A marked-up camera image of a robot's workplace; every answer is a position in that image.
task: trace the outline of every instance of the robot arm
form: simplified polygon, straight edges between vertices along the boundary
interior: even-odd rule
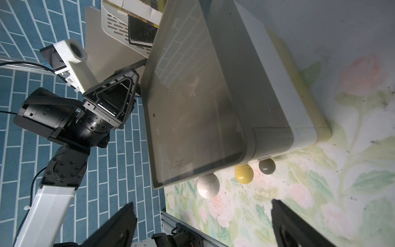
[[[54,245],[85,175],[90,148],[106,148],[110,131],[123,128],[134,108],[138,89],[139,75],[133,65],[98,83],[86,65],[87,53],[76,40],[63,40],[40,52],[56,74],[70,73],[67,85],[83,93],[84,101],[61,98],[39,88],[26,99],[14,118],[17,126],[62,145],[44,171],[15,242],[17,247]]]

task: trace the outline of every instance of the blue brick pattern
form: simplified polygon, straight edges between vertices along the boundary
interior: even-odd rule
[[[45,62],[39,50],[65,39],[85,48],[85,7],[100,0],[1,0],[0,56]]]
[[[18,111],[38,87],[61,97],[81,99],[56,76],[0,69],[0,109]],[[160,210],[165,207],[165,196],[163,189],[152,188],[141,106],[138,98],[125,128],[111,132],[106,149],[91,149],[88,169],[57,243],[82,243],[127,202],[134,203],[138,218],[134,241],[162,232]],[[25,215],[23,207],[29,203],[31,181],[59,148],[58,144],[20,129],[12,120],[12,115],[0,114],[0,247],[11,246]]]

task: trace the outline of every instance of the ball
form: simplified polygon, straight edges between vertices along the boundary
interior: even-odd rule
[[[235,168],[235,177],[242,184],[249,184],[254,178],[254,171],[250,165],[237,166]]]
[[[272,174],[276,170],[276,163],[274,163],[271,158],[261,160],[259,161],[259,170],[261,170],[263,174]]]
[[[209,174],[197,179],[197,191],[206,198],[214,198],[220,191],[220,181],[214,174]]]

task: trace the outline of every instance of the white ball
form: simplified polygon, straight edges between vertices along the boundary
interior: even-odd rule
[[[209,174],[197,179],[197,191],[206,198],[214,198],[220,191],[220,181],[214,174]]]

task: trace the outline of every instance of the black bracket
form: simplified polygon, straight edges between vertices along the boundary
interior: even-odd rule
[[[40,185],[77,189],[84,178],[89,153],[89,147],[61,146],[49,161]]]

